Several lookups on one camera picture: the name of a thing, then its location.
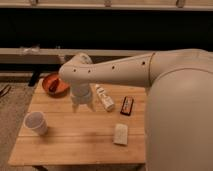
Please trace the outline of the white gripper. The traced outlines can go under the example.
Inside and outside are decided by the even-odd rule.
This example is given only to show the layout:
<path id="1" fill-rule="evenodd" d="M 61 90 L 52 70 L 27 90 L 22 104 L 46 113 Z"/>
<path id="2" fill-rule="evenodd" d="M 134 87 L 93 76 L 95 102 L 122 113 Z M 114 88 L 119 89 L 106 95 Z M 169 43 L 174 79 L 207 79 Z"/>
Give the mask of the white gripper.
<path id="1" fill-rule="evenodd" d="M 72 84 L 70 97 L 73 101 L 73 112 L 77 112 L 79 104 L 87 104 L 87 107 L 95 111 L 92 101 L 92 90 L 89 84 Z"/>

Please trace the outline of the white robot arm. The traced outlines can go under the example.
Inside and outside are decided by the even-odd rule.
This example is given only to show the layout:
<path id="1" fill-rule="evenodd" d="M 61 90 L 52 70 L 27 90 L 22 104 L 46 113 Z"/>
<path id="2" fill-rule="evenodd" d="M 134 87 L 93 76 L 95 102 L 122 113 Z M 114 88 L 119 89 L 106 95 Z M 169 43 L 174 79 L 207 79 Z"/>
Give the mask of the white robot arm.
<path id="1" fill-rule="evenodd" d="M 97 64 L 80 53 L 59 75 L 75 101 L 91 83 L 146 88 L 146 170 L 213 171 L 213 52 L 158 51 Z"/>

